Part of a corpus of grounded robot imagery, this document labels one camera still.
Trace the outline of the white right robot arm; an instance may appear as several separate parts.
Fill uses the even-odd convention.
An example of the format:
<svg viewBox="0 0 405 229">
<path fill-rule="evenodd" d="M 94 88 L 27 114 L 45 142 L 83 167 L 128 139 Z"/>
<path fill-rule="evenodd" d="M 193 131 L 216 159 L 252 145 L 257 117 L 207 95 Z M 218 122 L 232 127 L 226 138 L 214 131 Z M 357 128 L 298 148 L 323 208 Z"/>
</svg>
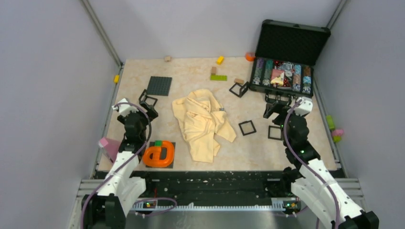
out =
<svg viewBox="0 0 405 229">
<path fill-rule="evenodd" d="M 312 111 L 313 101 L 308 97 L 298 97 L 294 103 L 270 98 L 266 101 L 263 117 L 277 114 L 272 122 L 279 127 L 287 159 L 294 165 L 284 170 L 281 193 L 304 201 L 316 215 L 317 223 L 327 229 L 379 228 L 377 215 L 351 199 L 309 142 L 305 117 Z"/>
</svg>

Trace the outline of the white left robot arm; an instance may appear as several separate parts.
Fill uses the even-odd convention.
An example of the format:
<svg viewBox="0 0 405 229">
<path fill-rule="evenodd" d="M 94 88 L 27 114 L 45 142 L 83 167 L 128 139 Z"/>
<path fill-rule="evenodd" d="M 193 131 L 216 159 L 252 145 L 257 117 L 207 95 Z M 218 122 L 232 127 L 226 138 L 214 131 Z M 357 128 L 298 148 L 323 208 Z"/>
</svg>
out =
<svg viewBox="0 0 405 229">
<path fill-rule="evenodd" d="M 82 200 L 81 229 L 125 228 L 127 215 L 138 197 L 148 197 L 153 192 L 150 181 L 131 175 L 139 164 L 138 155 L 151 137 L 151 121 L 158 117 L 154 104 L 148 104 L 147 99 L 149 96 L 144 90 L 138 105 L 126 98 L 113 105 L 113 110 L 119 113 L 118 121 L 124 125 L 124 136 L 104 181 Z"/>
</svg>

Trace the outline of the cream yellow t-shirt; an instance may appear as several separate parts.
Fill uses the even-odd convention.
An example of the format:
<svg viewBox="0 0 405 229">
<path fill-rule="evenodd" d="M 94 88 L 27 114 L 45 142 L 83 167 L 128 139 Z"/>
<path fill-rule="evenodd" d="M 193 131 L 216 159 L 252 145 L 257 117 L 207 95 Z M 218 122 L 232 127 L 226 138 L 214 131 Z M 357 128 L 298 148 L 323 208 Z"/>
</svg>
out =
<svg viewBox="0 0 405 229">
<path fill-rule="evenodd" d="M 174 100 L 172 110 L 193 161 L 214 161 L 221 147 L 215 135 L 231 143 L 236 139 L 224 107 L 208 89 L 199 89 Z"/>
</svg>

